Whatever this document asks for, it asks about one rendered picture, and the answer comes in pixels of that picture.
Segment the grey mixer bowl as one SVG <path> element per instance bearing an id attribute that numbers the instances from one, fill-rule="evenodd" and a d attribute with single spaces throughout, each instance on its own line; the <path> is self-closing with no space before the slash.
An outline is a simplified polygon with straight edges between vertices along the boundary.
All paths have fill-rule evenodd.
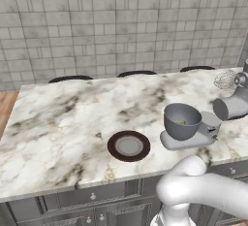
<path id="1" fill-rule="evenodd" d="M 164 109 L 164 125 L 168 134 L 179 141 L 192 138 L 202 122 L 201 113 L 183 103 L 172 103 Z"/>

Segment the black stool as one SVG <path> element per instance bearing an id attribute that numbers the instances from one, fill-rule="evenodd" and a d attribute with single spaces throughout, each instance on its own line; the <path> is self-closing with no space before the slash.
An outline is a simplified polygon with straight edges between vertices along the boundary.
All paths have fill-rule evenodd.
<path id="1" fill-rule="evenodd" d="M 117 75 L 118 78 L 124 78 L 132 75 L 157 75 L 154 71 L 140 70 L 140 71 L 127 71 Z"/>
<path id="2" fill-rule="evenodd" d="M 180 73 L 185 73 L 185 72 L 189 72 L 189 71 L 194 71 L 194 70 L 216 70 L 214 67 L 211 66 L 188 66 L 188 67 L 184 67 L 180 70 Z"/>
<path id="3" fill-rule="evenodd" d="M 83 80 L 83 81 L 92 81 L 93 78 L 89 76 L 81 76 L 81 75 L 75 75 L 75 76 L 64 76 L 64 77 L 58 77 L 54 78 L 48 83 L 55 83 L 55 82 L 61 82 L 61 81 L 70 81 L 70 80 Z"/>

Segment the grey stand mixer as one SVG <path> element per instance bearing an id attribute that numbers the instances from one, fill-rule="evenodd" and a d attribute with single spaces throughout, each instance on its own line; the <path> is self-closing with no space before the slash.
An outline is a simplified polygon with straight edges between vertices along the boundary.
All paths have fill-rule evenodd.
<path id="1" fill-rule="evenodd" d="M 216 99 L 213 112 L 201 112 L 201 124 L 196 134 L 185 141 L 172 138 L 166 128 L 160 135 L 163 146 L 168 150 L 211 145 L 217 140 L 221 123 L 248 114 L 248 59 L 243 70 L 232 78 L 235 85 L 234 94 L 228 98 Z"/>

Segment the dark brown plate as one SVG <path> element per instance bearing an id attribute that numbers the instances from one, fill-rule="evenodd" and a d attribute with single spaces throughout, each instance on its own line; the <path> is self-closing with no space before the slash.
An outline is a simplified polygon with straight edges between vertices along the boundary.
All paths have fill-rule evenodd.
<path id="1" fill-rule="evenodd" d="M 119 131 L 108 139 L 108 152 L 119 161 L 137 162 L 149 151 L 150 141 L 137 131 Z"/>

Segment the grey drawer front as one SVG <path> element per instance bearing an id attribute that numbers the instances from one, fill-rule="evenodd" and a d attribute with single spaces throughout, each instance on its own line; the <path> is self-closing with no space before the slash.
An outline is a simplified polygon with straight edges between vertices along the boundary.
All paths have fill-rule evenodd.
<path id="1" fill-rule="evenodd" d="M 231 175 L 230 168 L 235 169 L 235 175 Z M 248 160 L 211 166 L 207 171 L 228 178 L 248 178 Z"/>
<path id="2" fill-rule="evenodd" d="M 133 179 L 61 192 L 57 194 L 57 202 L 60 209 L 86 207 L 108 202 L 122 201 L 128 198 L 136 198 L 141 195 L 141 192 L 142 181 L 139 179 Z M 96 200 L 94 201 L 90 199 L 92 193 L 96 195 Z"/>

